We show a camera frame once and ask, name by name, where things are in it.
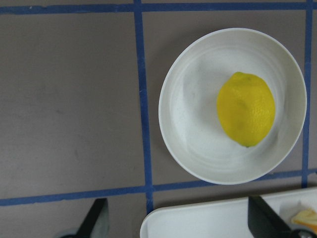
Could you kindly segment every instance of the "lemon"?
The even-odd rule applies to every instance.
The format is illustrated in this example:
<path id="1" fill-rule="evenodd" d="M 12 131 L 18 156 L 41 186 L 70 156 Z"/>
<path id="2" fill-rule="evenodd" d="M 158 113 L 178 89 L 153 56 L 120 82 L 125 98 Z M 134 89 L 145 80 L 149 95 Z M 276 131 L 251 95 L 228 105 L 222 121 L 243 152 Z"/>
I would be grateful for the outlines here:
<path id="1" fill-rule="evenodd" d="M 274 98 L 263 79 L 236 72 L 219 91 L 217 114 L 223 130 L 232 140 L 246 147 L 255 146 L 273 125 Z"/>

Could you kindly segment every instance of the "food item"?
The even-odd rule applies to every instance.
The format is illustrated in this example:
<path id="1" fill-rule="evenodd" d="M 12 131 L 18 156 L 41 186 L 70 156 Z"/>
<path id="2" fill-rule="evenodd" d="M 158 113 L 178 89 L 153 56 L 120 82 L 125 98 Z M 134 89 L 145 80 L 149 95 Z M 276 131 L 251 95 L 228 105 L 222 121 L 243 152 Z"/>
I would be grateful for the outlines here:
<path id="1" fill-rule="evenodd" d="M 294 224 L 306 226 L 317 234 L 317 213 L 313 209 L 299 212 L 291 221 Z"/>
<path id="2" fill-rule="evenodd" d="M 217 113 L 231 139 L 246 147 L 255 146 L 273 125 L 274 98 L 263 79 L 236 72 L 219 91 Z"/>

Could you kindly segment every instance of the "round white plate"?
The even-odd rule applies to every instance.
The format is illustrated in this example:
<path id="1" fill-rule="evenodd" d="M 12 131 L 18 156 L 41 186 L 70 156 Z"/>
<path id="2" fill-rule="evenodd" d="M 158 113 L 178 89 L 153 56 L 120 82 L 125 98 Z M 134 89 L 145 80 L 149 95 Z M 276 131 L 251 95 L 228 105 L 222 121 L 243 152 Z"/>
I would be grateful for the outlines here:
<path id="1" fill-rule="evenodd" d="M 265 80 L 275 100 L 270 133 L 249 148 L 224 133 L 216 111 L 220 88 L 237 71 Z M 176 59 L 161 90 L 158 117 L 180 166 L 208 182 L 238 184 L 283 161 L 301 133 L 306 106 L 303 75 L 287 49 L 262 32 L 230 28 L 203 36 Z"/>

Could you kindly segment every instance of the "bowl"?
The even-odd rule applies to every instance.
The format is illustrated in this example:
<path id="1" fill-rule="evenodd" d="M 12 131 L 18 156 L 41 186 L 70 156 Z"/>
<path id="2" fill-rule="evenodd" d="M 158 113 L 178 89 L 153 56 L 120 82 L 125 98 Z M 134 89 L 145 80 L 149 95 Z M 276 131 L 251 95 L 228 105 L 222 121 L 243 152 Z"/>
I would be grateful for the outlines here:
<path id="1" fill-rule="evenodd" d="M 220 88 L 237 71 L 261 77 L 275 100 L 269 134 L 249 148 L 225 134 L 216 111 Z M 290 52 L 265 33 L 229 28 L 201 37 L 176 59 L 161 89 L 158 117 L 163 140 L 183 169 L 207 182 L 239 184 L 285 159 L 302 131 L 306 107 L 304 78 Z"/>

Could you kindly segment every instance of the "blue grid line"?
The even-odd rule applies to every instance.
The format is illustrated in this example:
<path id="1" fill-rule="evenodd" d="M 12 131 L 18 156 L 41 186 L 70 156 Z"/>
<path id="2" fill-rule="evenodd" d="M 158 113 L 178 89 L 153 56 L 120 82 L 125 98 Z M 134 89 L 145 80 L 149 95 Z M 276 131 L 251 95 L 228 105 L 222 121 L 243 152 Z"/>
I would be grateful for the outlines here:
<path id="1" fill-rule="evenodd" d="M 303 158 L 302 158 L 302 187 L 308 183 L 308 159 L 309 159 L 309 125 L 311 105 L 311 52 L 312 52 L 312 28 L 313 28 L 313 0 L 307 0 L 306 29 L 305 29 L 305 85 L 307 91 L 307 111 L 303 127 Z"/>
<path id="2" fill-rule="evenodd" d="M 137 11 L 210 11 L 210 10 L 305 10 L 305 2 L 206 2 L 206 3 L 137 3 L 49 6 L 3 6 L 0 14 L 65 14 Z"/>
<path id="3" fill-rule="evenodd" d="M 310 169 L 308 170 L 308 172 L 309 174 L 317 174 L 317 168 Z M 301 170 L 298 170 L 298 171 L 277 172 L 273 174 L 268 174 L 257 180 L 286 179 L 286 178 L 293 178 L 293 177 L 300 177 L 300 176 L 301 176 Z M 158 184 L 158 185 L 153 185 L 153 192 L 176 190 L 176 189 L 187 189 L 187 188 L 195 188 L 195 187 L 205 187 L 205 186 L 215 186 L 215 185 L 217 184 L 205 182 L 202 180 Z M 31 197 L 6 198 L 6 199 L 0 199 L 0 206 L 13 206 L 13 205 L 22 205 L 22 204 L 57 202 L 62 200 L 76 200 L 76 199 L 82 199 L 82 198 L 98 198 L 98 197 L 118 196 L 118 195 L 125 195 L 125 194 L 146 193 L 148 189 L 149 188 L 146 186 L 135 186 L 135 187 L 112 188 L 112 189 L 73 192 L 73 193 L 61 193 L 61 194 L 52 194 L 52 195 L 40 195 L 40 196 L 31 196 Z"/>
<path id="4" fill-rule="evenodd" d="M 138 74 L 139 74 L 139 93 L 140 93 L 140 108 L 141 108 L 141 125 L 142 139 L 144 151 L 144 174 L 147 213 L 153 211 L 153 184 L 152 184 L 152 164 L 151 164 L 151 144 L 150 144 L 150 125 L 149 125 L 149 110 L 148 110 L 148 95 L 147 95 L 147 79 L 145 68 L 145 53 L 144 53 L 144 37 L 143 37 L 143 19 L 140 8 L 140 0 L 134 0 L 134 22 L 135 36 L 137 48 Z"/>

